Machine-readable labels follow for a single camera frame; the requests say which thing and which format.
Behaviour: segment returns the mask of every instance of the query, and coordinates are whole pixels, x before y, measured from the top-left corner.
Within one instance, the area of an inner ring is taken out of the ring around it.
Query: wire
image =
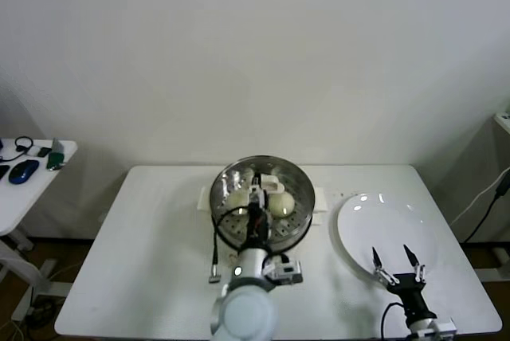
[[[456,218],[454,218],[450,223],[449,223],[449,226],[451,227],[452,225],[454,225],[462,216],[464,216],[464,214],[466,212],[468,212],[468,210],[473,207],[473,204],[475,204],[475,202],[478,200],[478,198],[485,194],[487,191],[489,191],[491,188],[493,188],[496,183],[499,182],[499,180],[503,177],[503,175],[507,172],[507,171],[510,171],[510,167],[507,167],[503,170],[503,172],[501,172],[500,176],[497,177],[497,179],[491,183],[490,186],[488,186],[485,190],[481,191],[477,196],[475,196],[475,198],[471,201],[471,203],[469,203],[469,206],[465,207],[465,209],[457,215]]]
[[[0,157],[0,163],[5,163],[5,162],[11,162],[13,160],[16,160],[20,157],[22,157],[23,155],[25,155],[27,152],[29,152],[29,150],[32,148],[33,146],[33,139],[30,138],[29,136],[26,136],[26,135],[22,135],[22,136],[18,136],[15,140],[14,140],[14,144],[16,145],[16,148],[18,148],[19,146],[21,146],[20,144],[18,144],[18,141],[20,139],[26,139],[30,142],[29,146],[23,146],[24,147],[24,150],[21,151],[21,154],[18,154],[16,155],[14,158],[11,158],[11,159],[4,159],[2,157]]]
[[[16,325],[16,323],[14,321],[11,321],[11,323],[13,323],[14,327],[16,328],[16,331],[19,332],[20,335],[22,335],[22,341],[25,341],[25,335],[23,335],[23,332],[22,330],[19,328],[18,325]]]
[[[211,263],[212,265],[218,265],[218,228],[219,228],[220,224],[222,223],[223,219],[226,218],[228,215],[230,215],[234,211],[247,210],[247,209],[248,209],[247,206],[235,207],[235,208],[233,208],[231,210],[228,210],[225,213],[223,213],[220,216],[220,218],[218,219],[218,221],[215,221],[214,217],[211,214],[211,218],[213,219],[213,227],[214,227],[214,235],[213,235],[213,242],[214,242],[213,261]]]
[[[51,275],[51,276],[48,278],[48,280],[53,280],[53,278],[54,278],[55,276],[58,276],[58,275],[60,275],[60,274],[61,274],[61,273],[63,273],[63,272],[67,272],[67,271],[69,271],[70,269],[73,269],[73,268],[75,268],[75,267],[79,267],[79,266],[81,266],[82,264],[83,264],[83,261],[82,261],[81,263],[76,263],[76,264],[70,265],[69,267],[62,268],[60,271],[57,271],[57,272],[55,272],[53,275]]]
[[[4,324],[0,327],[0,331],[1,331],[4,327],[6,327],[7,325],[9,325],[9,324],[10,324],[10,321],[7,321],[6,323],[4,323]]]
[[[481,227],[482,224],[484,224],[484,221],[485,219],[487,218],[487,216],[490,214],[491,212],[491,209],[492,209],[492,206],[494,206],[494,203],[496,202],[497,199],[500,198],[500,195],[496,194],[494,195],[494,199],[492,200],[491,204],[488,205],[488,209],[487,209],[487,212],[485,213],[485,215],[483,216],[483,218],[480,220],[480,222],[478,223],[477,227],[474,229],[474,231],[471,232],[471,234],[468,236],[467,239],[465,239],[463,241],[463,243],[467,243],[468,241],[471,240],[471,237],[474,236],[474,234],[477,232],[477,230]]]
[[[41,278],[43,278],[43,279],[45,278],[44,276],[42,276],[41,271],[35,265],[33,265],[32,263],[29,263],[28,261],[25,261],[23,259],[14,259],[12,257],[2,257],[2,256],[0,256],[0,263],[2,263],[3,261],[14,261],[14,262],[17,262],[17,263],[23,263],[23,264],[29,265],[34,271],[37,271],[37,274]]]
[[[382,314],[382,318],[381,318],[381,341],[384,341],[384,320],[386,319],[386,315],[388,314],[388,311],[390,310],[390,308],[394,307],[394,306],[404,308],[404,306],[402,304],[397,303],[397,302],[388,304],[388,306],[384,310],[384,313]]]

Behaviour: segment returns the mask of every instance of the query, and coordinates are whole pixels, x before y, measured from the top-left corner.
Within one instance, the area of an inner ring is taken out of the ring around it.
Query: table leg
[[[20,251],[31,251],[33,249],[33,242],[27,239],[19,229],[13,229],[7,236],[18,245]]]
[[[50,276],[51,272],[55,268],[55,265],[57,265],[57,260],[47,259],[42,264],[41,269],[39,269],[41,275],[47,279],[47,277]],[[67,297],[71,287],[73,286],[73,283],[59,283],[48,280],[46,281],[48,284],[43,284],[41,286],[29,286],[29,288],[25,291],[22,299],[20,300],[18,306],[14,310],[13,315],[10,317],[13,321],[23,321],[30,308],[30,299],[32,297],[34,300],[37,298],[37,296]]]
[[[475,269],[478,278],[482,283],[510,281],[510,256],[506,249],[494,248],[492,251],[500,261],[501,266],[499,268]]]
[[[0,241],[0,261],[30,285],[42,285],[45,278],[37,268]]]
[[[15,251],[0,241],[0,261],[8,267],[8,269],[16,273],[24,281],[30,284],[26,290],[18,306],[14,310],[11,319],[14,321],[22,321],[29,308],[30,298],[33,296],[56,296],[67,297],[69,290],[73,286],[71,283],[57,283],[49,280],[51,272],[57,265],[57,260],[46,260],[40,269],[35,265],[25,261]]]

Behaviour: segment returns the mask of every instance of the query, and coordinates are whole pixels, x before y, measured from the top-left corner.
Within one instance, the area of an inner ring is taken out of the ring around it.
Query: floor
[[[66,268],[75,264],[80,264],[87,256],[90,244],[77,244],[77,243],[59,243],[39,241],[36,243],[34,250],[26,253],[29,261],[37,266],[42,265],[42,262],[47,258],[57,258],[59,264],[57,270]],[[466,249],[466,254],[470,259],[473,267],[475,268],[491,268],[497,266],[496,258],[486,249]],[[59,281],[74,281],[79,267],[72,267],[71,269],[59,275]],[[495,335],[479,335],[479,336],[463,336],[456,339],[471,340],[471,341],[507,341],[510,339],[510,283],[489,283],[485,284],[485,290],[491,297],[492,302],[496,306],[497,311],[503,319],[503,330]],[[0,297],[2,298],[2,305],[0,306],[0,327],[10,320],[10,315],[16,308],[18,301],[23,296],[27,284],[20,280],[13,273],[8,273],[6,278],[0,283]],[[8,341],[12,339],[14,327],[9,323],[4,328],[0,329],[0,341]],[[50,341],[56,336],[53,330],[53,323],[50,323],[40,330],[30,332],[33,341]],[[72,340],[72,337],[58,337],[58,341],[65,341],[66,339]],[[16,335],[15,339],[21,341],[22,337]]]

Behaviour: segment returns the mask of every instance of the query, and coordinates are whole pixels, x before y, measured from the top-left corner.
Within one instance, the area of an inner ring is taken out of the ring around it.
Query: black cable
[[[501,195],[499,194],[495,194],[494,195],[494,199],[492,200],[491,204],[488,205],[488,209],[487,209],[487,212],[485,213],[485,215],[483,216],[483,218],[480,220],[480,222],[478,223],[477,227],[474,229],[474,231],[471,232],[471,234],[468,236],[467,239],[465,239],[462,243],[465,244],[467,243],[468,241],[471,240],[471,237],[474,236],[474,234],[477,232],[477,230],[481,227],[482,224],[484,224],[484,221],[485,219],[487,218],[487,216],[490,214],[491,212],[491,209],[492,209],[492,206],[494,206],[494,203],[496,202],[497,199],[499,199],[501,197]]]
[[[20,139],[26,139],[26,140],[29,141],[30,144],[28,146],[23,146],[23,145],[18,143]],[[32,148],[32,146],[33,146],[33,139],[30,138],[29,136],[26,136],[26,135],[18,136],[14,140],[14,144],[16,145],[16,151],[20,152],[20,154],[18,154],[17,156],[15,156],[15,157],[13,157],[11,159],[4,159],[4,158],[0,157],[0,163],[11,162],[11,161],[16,160],[16,159],[22,157],[23,155],[25,155]]]
[[[394,306],[404,308],[404,306],[402,304],[397,303],[397,302],[388,304],[388,306],[384,310],[384,313],[382,314],[382,318],[381,318],[381,341],[384,341],[384,320],[386,319],[386,315],[388,314],[388,311],[390,310],[390,308],[394,307]]]
[[[214,248],[213,248],[213,262],[212,262],[212,265],[217,265],[218,264],[218,228],[220,226],[220,224],[222,223],[223,219],[226,218],[228,215],[230,215],[232,212],[234,211],[238,211],[238,210],[247,210],[248,207],[247,206],[239,206],[239,207],[235,207],[231,210],[228,210],[226,211],[225,213],[223,213],[220,218],[218,219],[218,222],[216,222],[214,220],[214,217],[211,215],[211,218],[213,219],[213,227],[214,227]]]

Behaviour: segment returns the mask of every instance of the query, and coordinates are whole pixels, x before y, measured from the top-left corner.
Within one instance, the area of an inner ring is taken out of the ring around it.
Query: computer mouse
[[[38,167],[39,161],[35,159],[27,159],[18,163],[9,173],[9,182],[13,184],[26,182]]]

